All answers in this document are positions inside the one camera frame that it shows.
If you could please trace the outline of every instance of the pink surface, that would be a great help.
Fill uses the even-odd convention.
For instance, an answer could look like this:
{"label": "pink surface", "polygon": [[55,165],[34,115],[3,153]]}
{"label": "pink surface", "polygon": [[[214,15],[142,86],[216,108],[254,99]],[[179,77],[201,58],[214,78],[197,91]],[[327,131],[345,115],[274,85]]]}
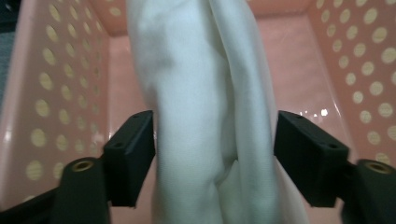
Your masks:
{"label": "pink surface", "polygon": [[[369,158],[392,163],[396,159],[396,66],[392,58],[392,48],[396,46],[396,4],[387,5],[384,0],[356,6],[363,2],[249,3],[256,15],[267,15],[258,17],[258,25],[278,109],[306,116],[337,137],[352,148],[352,161]],[[54,9],[50,5],[60,18],[51,14]],[[369,15],[365,21],[372,7],[377,10],[377,17],[371,22]],[[131,63],[124,9],[122,0],[24,1],[0,125],[0,210],[55,187],[63,165],[76,158],[98,156],[100,146],[129,116],[145,110]],[[334,34],[329,29],[331,24]],[[47,25],[55,30],[56,40],[48,35]],[[347,31],[352,25],[359,31],[349,38]],[[381,34],[376,35],[374,41],[373,33],[379,27],[386,28],[386,37],[381,40]],[[358,43],[366,47],[359,57],[354,56],[355,51],[361,52],[355,49]],[[74,54],[66,49],[67,44],[73,46]],[[390,51],[383,56],[386,48]],[[53,53],[55,63],[51,64],[51,58],[47,62],[43,49]],[[342,56],[348,57],[347,65]],[[370,75],[361,71],[365,62],[375,65]],[[66,65],[70,65],[73,75],[65,72]],[[43,72],[51,79],[49,89],[40,83]],[[63,86],[72,94],[67,95]],[[360,103],[354,103],[356,91],[363,94]],[[379,106],[384,103],[392,110],[385,107],[380,111]],[[66,123],[60,119],[61,110],[68,112]],[[361,111],[368,111],[371,119],[367,121],[367,115],[361,118]],[[45,141],[32,140],[37,128],[43,131]],[[373,132],[379,135],[379,141],[377,135],[368,136]],[[61,134],[65,140],[59,141]],[[155,164],[137,209],[113,208],[114,223],[150,223],[154,183]],[[337,209],[305,206],[313,224],[340,223]]]}
{"label": "pink surface", "polygon": [[[317,1],[309,8],[308,15],[325,66],[329,69],[329,78],[339,99],[340,111],[355,143],[353,148],[360,158],[394,165],[396,3],[338,2],[342,4],[335,7],[332,1]],[[356,35],[351,35],[352,26],[357,30]],[[378,28],[385,29],[387,33],[375,35]],[[364,45],[365,50],[359,48],[359,45]],[[374,70],[365,66],[367,64],[372,64]]]}
{"label": "pink surface", "polygon": [[101,154],[108,35],[100,28],[86,1],[23,5],[0,126],[1,210],[54,188],[70,161]]}
{"label": "pink surface", "polygon": [[303,12],[312,0],[247,0],[256,16]]}

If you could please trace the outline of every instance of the screw hole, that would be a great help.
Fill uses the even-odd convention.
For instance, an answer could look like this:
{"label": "screw hole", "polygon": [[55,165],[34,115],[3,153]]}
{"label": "screw hole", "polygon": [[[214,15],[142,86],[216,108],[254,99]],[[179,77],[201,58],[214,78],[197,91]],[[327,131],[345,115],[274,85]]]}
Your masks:
{"label": "screw hole", "polygon": [[330,147],[330,148],[338,148],[338,146],[337,146],[336,144],[333,144],[333,143],[330,143],[330,144],[329,144],[329,147]]}
{"label": "screw hole", "polygon": [[86,171],[93,167],[93,162],[91,161],[79,161],[78,163],[73,165],[73,171],[74,172],[82,172]]}
{"label": "screw hole", "polygon": [[365,165],[370,170],[375,171],[380,174],[388,175],[391,173],[391,170],[387,166],[385,166],[379,162],[372,162],[372,161],[366,162]]}

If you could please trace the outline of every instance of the white towel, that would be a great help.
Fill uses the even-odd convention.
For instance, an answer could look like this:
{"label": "white towel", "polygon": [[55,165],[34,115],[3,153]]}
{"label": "white towel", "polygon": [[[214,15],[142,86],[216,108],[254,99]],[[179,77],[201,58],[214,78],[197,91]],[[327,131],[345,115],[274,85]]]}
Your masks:
{"label": "white towel", "polygon": [[135,71],[157,119],[155,223],[306,223],[299,197],[279,192],[272,82],[246,2],[127,2]]}

